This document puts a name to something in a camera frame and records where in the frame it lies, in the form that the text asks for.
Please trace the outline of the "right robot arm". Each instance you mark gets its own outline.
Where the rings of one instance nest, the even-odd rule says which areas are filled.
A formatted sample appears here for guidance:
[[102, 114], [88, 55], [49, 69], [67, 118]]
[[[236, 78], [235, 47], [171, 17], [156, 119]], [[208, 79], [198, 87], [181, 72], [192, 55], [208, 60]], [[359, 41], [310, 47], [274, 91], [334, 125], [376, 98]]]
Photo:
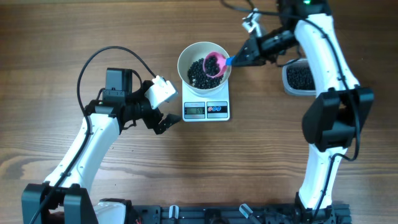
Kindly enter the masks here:
[[361, 130], [374, 101], [370, 88], [363, 88], [347, 65], [335, 35], [328, 1], [278, 1], [273, 16], [282, 26], [268, 34], [253, 21], [268, 15], [254, 7], [249, 15], [250, 38], [228, 63], [234, 67], [276, 63], [281, 52], [301, 46], [315, 84], [316, 98], [302, 119], [309, 144], [305, 178], [298, 192], [298, 205], [306, 221], [319, 222], [331, 215], [331, 191], [341, 160], [355, 161]]

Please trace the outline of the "pink scoop blue handle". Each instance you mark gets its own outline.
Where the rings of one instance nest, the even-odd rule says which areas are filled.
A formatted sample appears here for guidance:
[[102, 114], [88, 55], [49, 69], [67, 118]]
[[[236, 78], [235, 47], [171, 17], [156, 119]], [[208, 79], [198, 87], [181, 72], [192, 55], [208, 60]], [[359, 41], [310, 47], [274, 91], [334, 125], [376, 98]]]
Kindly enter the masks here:
[[210, 52], [203, 61], [203, 71], [210, 78], [224, 75], [226, 69], [232, 66], [234, 56], [226, 58], [219, 52]]

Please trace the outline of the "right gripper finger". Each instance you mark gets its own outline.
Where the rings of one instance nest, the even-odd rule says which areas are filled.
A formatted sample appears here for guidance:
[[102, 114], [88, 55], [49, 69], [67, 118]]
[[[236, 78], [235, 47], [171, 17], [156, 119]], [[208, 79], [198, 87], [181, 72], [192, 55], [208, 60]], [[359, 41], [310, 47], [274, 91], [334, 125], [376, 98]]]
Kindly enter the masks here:
[[255, 37], [245, 41], [241, 49], [234, 56], [235, 59], [258, 59], [260, 57], [260, 48]]
[[262, 58], [252, 58], [251, 56], [247, 55], [235, 55], [231, 62], [233, 67], [257, 67], [263, 66], [266, 64], [266, 61]]

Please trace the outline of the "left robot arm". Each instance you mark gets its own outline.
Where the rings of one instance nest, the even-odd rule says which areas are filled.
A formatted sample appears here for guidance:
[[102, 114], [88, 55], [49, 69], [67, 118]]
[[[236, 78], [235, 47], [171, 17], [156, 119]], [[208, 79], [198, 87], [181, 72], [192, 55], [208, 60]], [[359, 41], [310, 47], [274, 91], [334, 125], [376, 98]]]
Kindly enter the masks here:
[[24, 223], [139, 223], [130, 200], [106, 198], [93, 205], [89, 196], [105, 154], [126, 127], [143, 120], [162, 134], [181, 117], [165, 116], [159, 105], [177, 95], [160, 76], [140, 81], [132, 91], [135, 70], [108, 68], [105, 87], [83, 109], [81, 128], [62, 161], [43, 184], [29, 184], [22, 193]]

